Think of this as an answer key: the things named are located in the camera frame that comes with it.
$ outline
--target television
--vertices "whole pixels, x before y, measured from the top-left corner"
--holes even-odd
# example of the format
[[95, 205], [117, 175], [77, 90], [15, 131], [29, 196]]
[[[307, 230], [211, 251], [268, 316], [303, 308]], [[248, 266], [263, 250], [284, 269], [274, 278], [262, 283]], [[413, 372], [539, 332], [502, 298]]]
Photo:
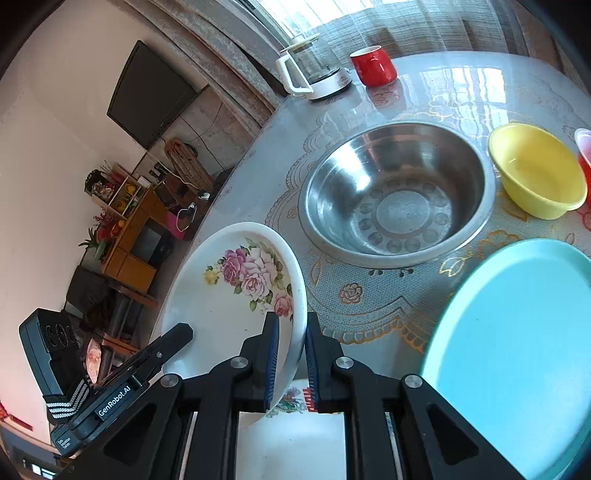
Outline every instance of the television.
[[138, 40], [121, 72], [107, 116], [149, 150], [196, 96], [190, 84]]

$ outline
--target white floral bowl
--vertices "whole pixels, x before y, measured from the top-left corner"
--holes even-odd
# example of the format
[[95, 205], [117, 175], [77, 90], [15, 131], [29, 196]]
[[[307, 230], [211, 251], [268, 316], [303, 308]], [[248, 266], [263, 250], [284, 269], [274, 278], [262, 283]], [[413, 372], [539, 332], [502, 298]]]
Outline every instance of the white floral bowl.
[[[227, 226], [187, 259], [163, 309], [162, 332], [179, 322], [193, 340], [165, 365], [183, 378], [208, 373], [240, 353], [242, 342], [262, 331], [267, 312], [279, 315], [279, 351], [271, 408], [296, 374], [307, 324], [304, 277], [283, 238], [260, 223]], [[241, 416], [241, 426], [261, 418]]]

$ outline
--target blue plate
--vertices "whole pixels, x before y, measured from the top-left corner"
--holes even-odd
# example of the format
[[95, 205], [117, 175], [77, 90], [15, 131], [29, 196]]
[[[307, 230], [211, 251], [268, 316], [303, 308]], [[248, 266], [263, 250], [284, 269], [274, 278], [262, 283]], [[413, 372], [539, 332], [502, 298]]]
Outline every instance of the blue plate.
[[554, 480], [591, 442], [590, 313], [584, 254], [517, 242], [452, 298], [422, 376], [525, 478]]

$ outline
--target kettle handle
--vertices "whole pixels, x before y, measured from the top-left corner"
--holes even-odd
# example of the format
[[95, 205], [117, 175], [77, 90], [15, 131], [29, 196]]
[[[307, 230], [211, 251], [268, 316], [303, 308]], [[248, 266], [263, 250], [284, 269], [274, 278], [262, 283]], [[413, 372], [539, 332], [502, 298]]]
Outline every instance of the kettle handle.
[[[291, 81], [290, 74], [287, 71], [288, 62], [293, 67], [293, 72], [295, 74], [296, 80], [299, 82], [300, 85], [303, 85], [303, 87], [296, 87]], [[306, 77], [304, 77], [304, 74], [302, 73], [294, 59], [291, 57], [291, 55], [289, 55], [289, 53], [285, 53], [281, 57], [279, 57], [275, 61], [275, 66], [279, 71], [279, 76], [281, 77], [281, 82], [283, 83], [283, 86], [289, 93], [314, 93], [314, 89], [310, 86], [308, 80], [306, 79]]]

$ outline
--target metal screw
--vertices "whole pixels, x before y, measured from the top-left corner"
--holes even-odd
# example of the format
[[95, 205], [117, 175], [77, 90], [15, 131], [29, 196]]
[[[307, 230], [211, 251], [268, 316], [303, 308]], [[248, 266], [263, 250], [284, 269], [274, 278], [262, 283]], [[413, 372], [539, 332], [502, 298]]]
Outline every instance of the metal screw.
[[353, 359], [348, 356], [340, 356], [335, 360], [336, 366], [339, 368], [348, 369], [353, 366]]
[[418, 375], [409, 375], [404, 379], [404, 383], [410, 388], [418, 388], [423, 384], [423, 379]]
[[178, 375], [167, 374], [160, 379], [160, 385], [166, 388], [174, 387], [178, 383]]
[[248, 358], [244, 358], [243, 356], [235, 356], [230, 360], [230, 365], [234, 368], [244, 368], [248, 365]]

